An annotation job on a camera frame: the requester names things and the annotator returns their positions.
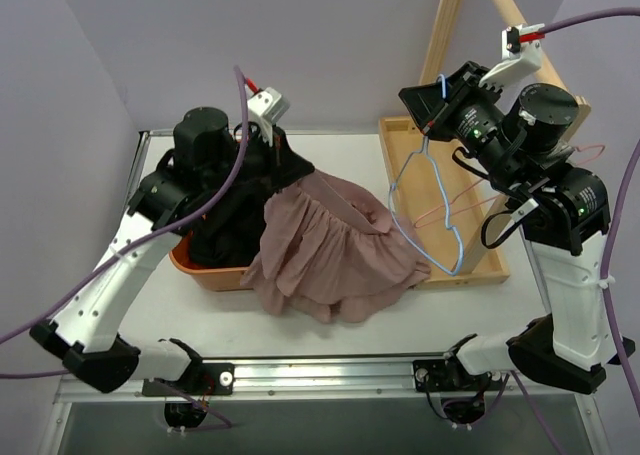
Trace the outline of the blue wire hanger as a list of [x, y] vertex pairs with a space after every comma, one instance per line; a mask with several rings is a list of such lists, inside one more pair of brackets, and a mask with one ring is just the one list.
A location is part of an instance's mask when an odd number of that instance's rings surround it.
[[[446, 275], [450, 276], [450, 277], [454, 277], [460, 274], [461, 268], [462, 268], [462, 264], [464, 262], [464, 258], [465, 258], [465, 249], [463, 246], [463, 242], [462, 242], [462, 237], [461, 234], [458, 230], [458, 228], [451, 223], [451, 217], [452, 217], [452, 212], [451, 212], [451, 202], [449, 200], [449, 196], [447, 193], [447, 190], [444, 186], [443, 180], [442, 180], [442, 176], [438, 167], [437, 162], [435, 161], [435, 159], [432, 157], [432, 155], [429, 153], [429, 132], [431, 131], [434, 123], [437, 121], [438, 116], [440, 115], [440, 112], [447, 106], [447, 102], [446, 102], [446, 98], [447, 98], [447, 81], [446, 81], [446, 76], [442, 73], [438, 74], [436, 77], [436, 86], [440, 87], [440, 101], [439, 103], [442, 105], [442, 107], [439, 110], [435, 110], [432, 109], [430, 114], [428, 115], [428, 118], [426, 119], [426, 121], [424, 123], [422, 122], [417, 122], [414, 121], [414, 123], [418, 126], [420, 126], [420, 132], [422, 134], [422, 142], [420, 145], [420, 148], [418, 150], [414, 150], [411, 151], [409, 153], [409, 155], [407, 156], [407, 158], [405, 159], [399, 174], [390, 182], [389, 185], [389, 189], [388, 189], [388, 195], [387, 195], [387, 208], [389, 210], [389, 213], [391, 215], [392, 221], [395, 225], [395, 227], [398, 229], [398, 231], [400, 232], [400, 234], [402, 235], [402, 237], [409, 243], [410, 246], [412, 246], [422, 257], [424, 257], [428, 262], [430, 262], [431, 264], [435, 265], [437, 268], [439, 268], [441, 271], [443, 271]], [[452, 269], [448, 269], [446, 268], [443, 264], [441, 264], [439, 261], [437, 261], [436, 259], [434, 259], [431, 255], [429, 255], [427, 253], [427, 251], [420, 245], [418, 244], [416, 241], [413, 240], [412, 237], [410, 237], [404, 230], [402, 224], [399, 222], [398, 217], [396, 215], [395, 209], [394, 209], [394, 204], [392, 202], [392, 196], [395, 194], [395, 192], [398, 189], [398, 186], [401, 182], [402, 176], [405, 172], [405, 170], [407, 169], [409, 163], [411, 162], [412, 158], [416, 155], [424, 155], [426, 160], [430, 162], [432, 169], [433, 169], [433, 173], [435, 175], [435, 179], [436, 179], [436, 184], [439, 190], [439, 193], [441, 195], [441, 199], [443, 202], [443, 208], [444, 208], [444, 220], [443, 220], [443, 224], [444, 224], [444, 228], [446, 231], [451, 232], [456, 240], [457, 243], [457, 248], [458, 248], [458, 253], [457, 253], [457, 259], [456, 262], [453, 266]]]

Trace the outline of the black pleated skirt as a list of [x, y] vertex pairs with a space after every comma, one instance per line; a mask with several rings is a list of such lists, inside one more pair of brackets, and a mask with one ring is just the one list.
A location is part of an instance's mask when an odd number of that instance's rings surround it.
[[264, 206], [271, 192], [260, 183], [234, 186], [192, 232], [191, 262], [205, 268], [249, 266], [266, 228]]

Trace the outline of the pink ruffled skirt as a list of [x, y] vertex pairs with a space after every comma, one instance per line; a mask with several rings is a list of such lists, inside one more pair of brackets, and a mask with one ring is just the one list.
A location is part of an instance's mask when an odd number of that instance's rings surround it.
[[413, 229], [368, 190], [319, 170], [274, 194], [264, 219], [241, 285], [271, 315], [360, 323], [431, 276]]

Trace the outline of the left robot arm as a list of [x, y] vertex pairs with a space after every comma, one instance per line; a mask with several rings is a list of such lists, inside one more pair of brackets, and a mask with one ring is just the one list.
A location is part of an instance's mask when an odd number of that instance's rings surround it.
[[265, 230], [267, 200], [313, 173], [275, 124], [231, 126], [213, 107], [188, 111], [174, 145], [144, 177], [96, 277], [30, 337], [77, 379], [110, 393], [131, 380], [158, 378], [179, 394], [202, 388], [202, 357], [176, 338], [127, 342], [120, 325], [159, 263], [182, 247], [206, 269], [251, 264]]

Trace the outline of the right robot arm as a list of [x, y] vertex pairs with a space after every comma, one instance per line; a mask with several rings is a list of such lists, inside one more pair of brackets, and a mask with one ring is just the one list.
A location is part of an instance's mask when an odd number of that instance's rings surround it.
[[504, 215], [538, 260], [549, 309], [518, 333], [472, 334], [448, 352], [444, 375], [455, 387], [492, 372], [515, 371], [546, 386], [592, 394], [606, 369], [633, 354], [634, 342], [610, 325], [600, 258], [612, 222], [607, 189], [571, 161], [564, 133], [579, 106], [548, 83], [525, 86], [511, 109], [488, 70], [464, 64], [440, 82], [399, 97], [429, 141], [455, 142], [453, 160], [506, 199]]

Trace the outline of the wooden clothes rack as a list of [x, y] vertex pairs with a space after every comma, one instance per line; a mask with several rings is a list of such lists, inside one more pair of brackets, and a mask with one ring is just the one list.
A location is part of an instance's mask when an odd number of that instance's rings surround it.
[[[505, 26], [526, 23], [515, 0], [492, 0], [492, 2]], [[462, 4], [463, 0], [439, 0], [419, 78], [420, 82], [432, 82], [439, 69], [443, 67]], [[567, 86], [546, 54], [542, 55], [542, 66], [534, 76], [539, 82], [557, 85], [567, 90]], [[577, 125], [574, 127], [579, 127], [590, 113], [591, 107], [584, 97], [576, 98], [580, 108]], [[420, 148], [422, 134], [408, 116], [381, 118], [379, 134], [388, 178], [392, 181], [399, 174], [405, 157], [411, 150]], [[510, 275], [507, 261], [501, 250], [488, 251], [480, 243], [480, 228], [485, 219], [481, 208], [485, 202], [480, 202], [482, 187], [478, 188], [479, 179], [478, 182], [473, 182], [471, 174], [450, 159], [454, 148], [458, 145], [435, 143], [430, 145], [429, 153], [438, 164], [447, 193], [453, 195], [453, 198], [459, 193], [461, 195], [457, 200], [469, 203], [467, 212], [463, 210], [457, 213], [457, 217], [460, 217], [457, 226], [461, 229], [463, 242], [466, 244], [464, 264], [461, 274], [455, 277], [446, 275], [431, 264], [434, 267], [431, 277], [418, 284], [417, 289], [435, 290], [494, 285], [503, 283]], [[393, 195], [394, 206], [407, 218], [417, 217], [421, 210], [426, 209], [430, 216], [432, 213], [433, 216], [437, 216], [438, 210], [435, 209], [435, 203], [439, 190], [432, 166], [424, 156], [412, 160], [411, 165], [404, 172], [403, 181]], [[417, 232], [428, 254], [439, 261], [453, 262], [454, 245], [449, 245], [453, 242], [445, 234], [445, 228], [435, 225], [436, 219], [430, 219], [428, 225], [424, 222], [424, 218], [421, 220], [423, 221], [420, 222]]]

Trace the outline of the orange plastic basket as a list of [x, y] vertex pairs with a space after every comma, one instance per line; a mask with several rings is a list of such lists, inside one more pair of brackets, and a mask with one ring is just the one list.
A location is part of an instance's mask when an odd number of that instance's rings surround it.
[[169, 259], [180, 272], [189, 275], [201, 288], [213, 292], [242, 289], [241, 281], [247, 267], [206, 268], [193, 262], [188, 253], [192, 235], [189, 234], [169, 252]]

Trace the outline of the aluminium mounting rail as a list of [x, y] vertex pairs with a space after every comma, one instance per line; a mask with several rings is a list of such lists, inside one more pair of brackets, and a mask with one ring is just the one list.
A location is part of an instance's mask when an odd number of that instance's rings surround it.
[[209, 292], [163, 260], [129, 315], [140, 347], [185, 338], [208, 369], [229, 365], [235, 395], [320, 391], [451, 391], [443, 350], [471, 332], [521, 331], [543, 299], [521, 241], [508, 243], [509, 278], [475, 285], [447, 279], [415, 289], [367, 323], [320, 325], [300, 314], [263, 314], [246, 291]]

